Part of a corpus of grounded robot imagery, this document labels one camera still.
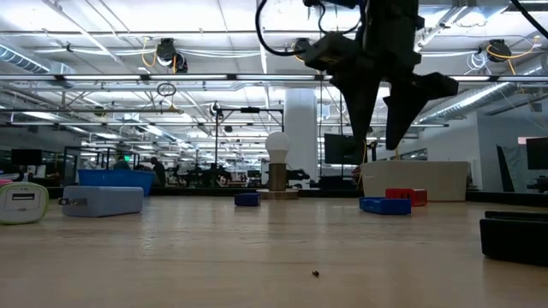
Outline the blue digital clock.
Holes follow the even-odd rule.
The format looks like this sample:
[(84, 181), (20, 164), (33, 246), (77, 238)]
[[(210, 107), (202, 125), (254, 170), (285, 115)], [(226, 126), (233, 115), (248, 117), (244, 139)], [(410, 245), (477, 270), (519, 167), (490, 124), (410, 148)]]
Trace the blue digital clock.
[(361, 197), (359, 208), (362, 211), (379, 215), (409, 215), (412, 210), (410, 199)]
[(260, 206), (261, 196), (257, 192), (240, 193), (235, 195), (234, 201), (235, 206), (256, 207)]

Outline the blue plastic bin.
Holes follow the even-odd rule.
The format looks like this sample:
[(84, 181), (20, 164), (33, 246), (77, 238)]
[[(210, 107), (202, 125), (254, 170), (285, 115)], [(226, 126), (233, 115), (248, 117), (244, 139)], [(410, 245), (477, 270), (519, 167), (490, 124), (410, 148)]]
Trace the blue plastic bin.
[(125, 169), (79, 169), (79, 184), (90, 187), (140, 187), (148, 196), (155, 179), (153, 172)]

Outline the white bulb lamp wooden base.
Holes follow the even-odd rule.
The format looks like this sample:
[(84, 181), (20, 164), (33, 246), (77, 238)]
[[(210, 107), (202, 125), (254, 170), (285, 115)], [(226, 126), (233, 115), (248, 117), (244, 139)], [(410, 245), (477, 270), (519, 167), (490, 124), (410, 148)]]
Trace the white bulb lamp wooden base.
[(260, 197), (264, 200), (298, 199), (298, 192), (288, 189), (287, 184), (286, 156), (289, 146), (289, 137), (282, 132), (271, 133), (265, 141), (265, 148), (270, 158), (268, 188), (258, 190)]

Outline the black frame bracket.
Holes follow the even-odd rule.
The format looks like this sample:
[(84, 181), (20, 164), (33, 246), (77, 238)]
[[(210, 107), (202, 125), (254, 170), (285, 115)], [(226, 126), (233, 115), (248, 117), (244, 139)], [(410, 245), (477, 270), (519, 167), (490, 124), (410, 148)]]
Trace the black frame bracket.
[(479, 229), (486, 257), (548, 267), (548, 213), (486, 211)]

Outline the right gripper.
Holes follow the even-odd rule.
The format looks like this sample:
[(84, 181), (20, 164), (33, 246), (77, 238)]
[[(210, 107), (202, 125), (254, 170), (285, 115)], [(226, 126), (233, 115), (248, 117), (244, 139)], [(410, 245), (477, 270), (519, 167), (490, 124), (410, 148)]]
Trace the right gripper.
[(424, 27), (419, 0), (364, 0), (362, 50), (373, 71), (348, 70), (332, 74), (331, 84), (347, 105), (354, 138), (366, 138), (381, 79), (392, 81), (388, 107), (386, 148), (394, 151), (426, 104), (455, 96), (459, 83), (438, 72), (414, 74), (421, 55), (414, 50), (415, 34)]

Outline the black monitor screen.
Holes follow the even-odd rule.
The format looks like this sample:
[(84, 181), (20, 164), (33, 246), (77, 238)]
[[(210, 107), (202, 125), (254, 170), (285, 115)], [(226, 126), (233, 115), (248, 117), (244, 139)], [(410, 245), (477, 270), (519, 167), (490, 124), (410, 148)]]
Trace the black monitor screen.
[(548, 138), (526, 140), (527, 167), (535, 170), (548, 170)]
[(329, 164), (360, 164), (362, 149), (353, 136), (325, 134), (325, 163)]

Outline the red digital clock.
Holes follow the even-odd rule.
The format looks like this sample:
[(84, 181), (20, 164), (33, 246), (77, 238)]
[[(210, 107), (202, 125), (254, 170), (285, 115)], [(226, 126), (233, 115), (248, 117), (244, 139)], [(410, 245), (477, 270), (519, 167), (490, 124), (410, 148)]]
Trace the red digital clock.
[(428, 196), (426, 189), (387, 188), (385, 197), (390, 199), (408, 199), (412, 207), (426, 206)]

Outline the white round column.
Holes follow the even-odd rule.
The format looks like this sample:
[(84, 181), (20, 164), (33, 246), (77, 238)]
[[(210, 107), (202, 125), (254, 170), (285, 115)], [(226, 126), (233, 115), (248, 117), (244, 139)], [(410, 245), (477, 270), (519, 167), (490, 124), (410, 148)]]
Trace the white round column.
[(286, 163), (303, 169), (313, 181), (318, 179), (317, 103), (312, 88), (285, 91), (284, 132), (290, 141)]

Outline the green white USB charger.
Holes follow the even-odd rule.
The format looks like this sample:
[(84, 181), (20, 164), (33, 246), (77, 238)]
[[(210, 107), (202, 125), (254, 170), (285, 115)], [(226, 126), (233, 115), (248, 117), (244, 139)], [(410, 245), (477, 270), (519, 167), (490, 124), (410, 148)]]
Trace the green white USB charger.
[(39, 222), (48, 209), (48, 190), (32, 182), (11, 182), (0, 186), (0, 224)]

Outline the black aluminium table frame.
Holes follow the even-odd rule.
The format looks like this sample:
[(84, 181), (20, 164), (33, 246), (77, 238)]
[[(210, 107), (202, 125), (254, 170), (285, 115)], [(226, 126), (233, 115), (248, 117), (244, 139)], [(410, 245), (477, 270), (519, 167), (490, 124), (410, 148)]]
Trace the black aluminium table frame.
[[(232, 197), (239, 193), (256, 193), (253, 188), (174, 188), (153, 187), (151, 196), (201, 196)], [(358, 198), (360, 191), (351, 190), (299, 190), (299, 198)], [(548, 194), (518, 192), (466, 191), (466, 201), (494, 204), (548, 207)]]

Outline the black background rig frame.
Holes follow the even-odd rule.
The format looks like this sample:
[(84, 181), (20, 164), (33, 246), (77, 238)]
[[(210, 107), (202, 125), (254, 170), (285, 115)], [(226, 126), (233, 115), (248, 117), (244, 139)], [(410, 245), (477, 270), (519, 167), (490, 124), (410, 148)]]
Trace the black background rig frame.
[[(240, 112), (242, 114), (257, 114), (257, 115), (260, 115), (260, 112), (265, 112), (267, 113), (269, 116), (271, 116), (271, 112), (279, 112), (281, 114), (281, 121), (278, 121), (276, 118), (274, 118), (275, 122), (277, 123), (278, 126), (281, 127), (282, 129), (282, 133), (284, 133), (285, 131), (285, 125), (284, 125), (284, 119), (283, 119), (283, 116), (284, 116), (284, 111), (283, 110), (275, 110), (275, 109), (269, 109), (269, 108), (265, 108), (265, 109), (261, 109), (261, 108), (258, 108), (258, 107), (241, 107), (241, 108), (220, 108), (220, 107), (217, 107), (217, 113), (215, 115), (215, 158), (214, 158), (214, 164), (213, 164), (213, 167), (215, 167), (215, 170), (212, 171), (212, 173), (215, 174), (215, 176), (218, 176), (218, 173), (219, 173), (219, 168), (218, 168), (218, 137), (219, 137), (219, 126), (220, 126), (220, 121), (219, 121), (219, 113), (220, 112), (224, 112), (224, 111), (227, 111), (229, 112), (223, 119), (224, 120), (227, 120), (229, 118), (230, 115), (232, 115), (232, 113), (234, 113), (235, 111), (237, 112)], [(274, 188), (276, 188), (274, 191), (282, 191), (282, 188), (285, 187), (285, 181), (287, 180), (287, 175), (286, 175), (286, 171), (287, 171), (287, 164), (285, 162), (283, 162), (283, 172), (282, 172), (282, 161), (281, 161), (281, 158), (277, 159), (278, 161), (275, 161), (274, 162), (274, 171), (280, 171), (278, 172), (278, 174), (275, 174), (275, 179), (277, 180), (283, 180), (283, 183), (281, 181), (279, 181), (279, 183), (277, 183), (277, 180), (274, 180)], [(220, 187), (231, 187), (229, 184), (231, 183), (229, 179), (226, 179), (224, 176), (226, 175), (225, 172), (224, 172), (224, 169), (222, 170), (223, 174), (219, 177), (220, 180), (226, 180), (224, 183), (222, 183), (221, 181), (217, 181), (218, 185)]]

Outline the silver ceiling air duct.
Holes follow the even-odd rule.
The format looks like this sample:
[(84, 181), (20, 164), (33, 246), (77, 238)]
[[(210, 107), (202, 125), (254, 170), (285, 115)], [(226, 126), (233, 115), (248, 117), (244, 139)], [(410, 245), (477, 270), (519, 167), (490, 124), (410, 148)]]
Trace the silver ceiling air duct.
[(533, 76), (528, 78), (500, 78), (492, 85), (472, 89), (442, 102), (418, 117), (419, 123), (428, 123), (439, 119), (449, 119), (462, 116), (499, 99), (506, 98), (518, 89), (521, 83), (548, 82), (548, 76)]
[(0, 62), (9, 63), (31, 74), (75, 73), (75, 70), (66, 63), (31, 56), (23, 50), (6, 43), (0, 43)]

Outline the light blue wall charger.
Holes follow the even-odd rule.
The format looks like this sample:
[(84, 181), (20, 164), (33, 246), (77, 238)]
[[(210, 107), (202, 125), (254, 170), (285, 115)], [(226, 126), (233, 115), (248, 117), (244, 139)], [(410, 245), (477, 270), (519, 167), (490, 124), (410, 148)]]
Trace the light blue wall charger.
[(65, 216), (105, 217), (141, 213), (144, 204), (141, 187), (70, 186), (58, 200)]

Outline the long ceiling light strip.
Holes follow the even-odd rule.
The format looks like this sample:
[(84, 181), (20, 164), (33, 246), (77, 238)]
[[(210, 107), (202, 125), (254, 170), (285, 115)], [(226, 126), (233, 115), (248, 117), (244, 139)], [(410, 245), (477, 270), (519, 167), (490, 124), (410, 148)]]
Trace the long ceiling light strip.
[[(451, 75), (459, 82), (548, 82), (548, 75)], [(318, 74), (0, 74), (0, 81), (327, 81)]]

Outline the black leaning panel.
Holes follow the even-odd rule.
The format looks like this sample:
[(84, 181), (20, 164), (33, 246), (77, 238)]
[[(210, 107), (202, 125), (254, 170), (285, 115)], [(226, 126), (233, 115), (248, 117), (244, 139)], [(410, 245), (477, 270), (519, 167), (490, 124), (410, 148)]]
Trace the black leaning panel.
[(515, 187), (511, 179), (509, 172), (509, 166), (507, 164), (506, 156), (503, 151), (503, 147), (497, 145), (497, 159), (499, 164), (499, 171), (501, 175), (502, 187), (505, 193), (514, 193)]

